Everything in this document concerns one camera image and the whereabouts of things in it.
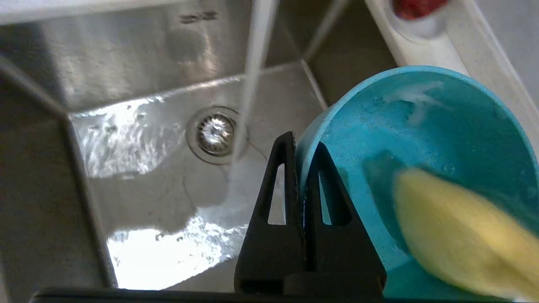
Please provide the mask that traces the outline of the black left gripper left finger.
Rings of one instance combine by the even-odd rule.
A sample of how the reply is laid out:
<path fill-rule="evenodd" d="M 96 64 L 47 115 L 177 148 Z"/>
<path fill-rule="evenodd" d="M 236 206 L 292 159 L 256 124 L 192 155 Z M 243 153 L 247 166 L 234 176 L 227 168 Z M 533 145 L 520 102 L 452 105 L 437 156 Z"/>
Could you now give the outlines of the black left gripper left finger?
<path fill-rule="evenodd" d="M 278 168 L 284 167 L 285 224 L 268 222 Z M 304 270 L 304 231 L 295 171 L 295 137 L 286 132 L 272 146 L 234 274 L 237 293 L 281 295 L 285 278 Z"/>

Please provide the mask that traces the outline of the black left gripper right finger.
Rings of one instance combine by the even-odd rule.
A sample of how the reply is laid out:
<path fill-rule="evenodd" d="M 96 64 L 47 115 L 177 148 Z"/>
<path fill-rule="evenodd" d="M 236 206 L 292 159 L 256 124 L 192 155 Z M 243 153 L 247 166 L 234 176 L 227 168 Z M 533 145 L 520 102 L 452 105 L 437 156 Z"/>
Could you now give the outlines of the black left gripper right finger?
<path fill-rule="evenodd" d="M 324 143 L 306 186 L 302 287 L 312 296 L 383 295 L 386 271 Z"/>

